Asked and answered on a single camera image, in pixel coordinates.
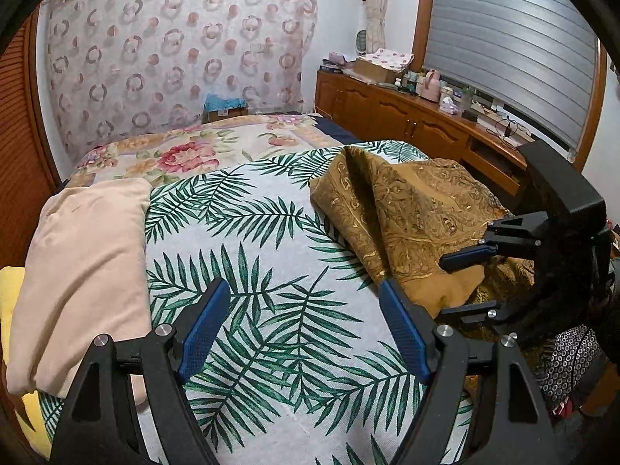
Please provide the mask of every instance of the gray roller blind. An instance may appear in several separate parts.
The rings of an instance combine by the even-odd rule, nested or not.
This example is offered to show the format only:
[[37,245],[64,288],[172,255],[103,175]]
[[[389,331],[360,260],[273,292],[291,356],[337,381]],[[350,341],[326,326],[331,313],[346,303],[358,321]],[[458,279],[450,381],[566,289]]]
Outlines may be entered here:
[[569,0],[433,0],[424,66],[501,98],[576,147],[595,44]]

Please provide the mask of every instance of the louvered wooden door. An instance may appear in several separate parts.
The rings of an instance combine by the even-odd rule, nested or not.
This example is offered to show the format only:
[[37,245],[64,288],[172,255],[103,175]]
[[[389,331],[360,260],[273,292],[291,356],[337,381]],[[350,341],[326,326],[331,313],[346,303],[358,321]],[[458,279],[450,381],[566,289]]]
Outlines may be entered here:
[[60,181],[38,106],[36,18],[0,56],[0,268],[24,264],[41,207]]

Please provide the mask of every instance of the metal screw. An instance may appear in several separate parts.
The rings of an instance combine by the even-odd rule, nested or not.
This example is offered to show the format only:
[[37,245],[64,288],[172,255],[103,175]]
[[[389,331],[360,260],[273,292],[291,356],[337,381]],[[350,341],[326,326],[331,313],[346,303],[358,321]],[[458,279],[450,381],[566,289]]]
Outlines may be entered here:
[[172,325],[170,324],[161,324],[155,327],[155,334],[160,337],[165,337],[172,332]]
[[439,334],[441,337],[450,337],[452,334],[454,334],[454,332],[455,329],[453,329],[449,325],[440,325],[439,327],[437,327],[437,334]]
[[500,343],[506,346],[507,348],[512,348],[517,344],[517,342],[511,338],[509,335],[502,335],[500,339]]
[[105,346],[108,343],[108,335],[107,334],[99,334],[97,337],[94,338],[93,343],[95,344],[95,346]]

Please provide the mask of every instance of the gold paisley garment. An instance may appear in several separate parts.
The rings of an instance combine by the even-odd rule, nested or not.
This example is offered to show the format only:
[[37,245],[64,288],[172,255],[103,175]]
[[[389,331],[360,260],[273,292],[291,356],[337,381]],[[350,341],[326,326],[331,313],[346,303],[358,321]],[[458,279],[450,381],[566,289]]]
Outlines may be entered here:
[[[390,164],[344,147],[310,188],[373,281],[393,276],[433,318],[446,307],[522,298],[533,284],[531,262],[520,259],[494,257],[453,273],[439,267],[443,254],[474,245],[489,220],[510,214],[454,161]],[[493,340],[484,329],[469,335]],[[535,365],[538,355],[526,356]]]

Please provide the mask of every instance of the white wall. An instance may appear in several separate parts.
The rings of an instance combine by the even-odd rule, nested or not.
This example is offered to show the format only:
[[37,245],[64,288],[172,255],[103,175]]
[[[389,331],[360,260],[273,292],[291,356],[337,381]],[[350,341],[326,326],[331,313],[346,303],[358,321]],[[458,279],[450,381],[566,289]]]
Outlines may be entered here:
[[[359,30],[365,28],[362,0],[318,0],[318,6],[319,18],[314,38],[303,62],[301,90],[305,111],[314,109],[316,72],[323,58],[333,51],[355,53],[355,37]],[[45,15],[45,7],[43,7],[36,34],[36,76],[45,131],[58,173],[64,180],[71,173],[72,163],[58,134],[48,94],[45,70],[45,37],[47,36]]]
[[410,54],[419,0],[387,0],[386,49]]
[[607,84],[601,120],[596,130],[584,176],[607,203],[607,217],[620,224],[620,83],[616,74],[607,69]]

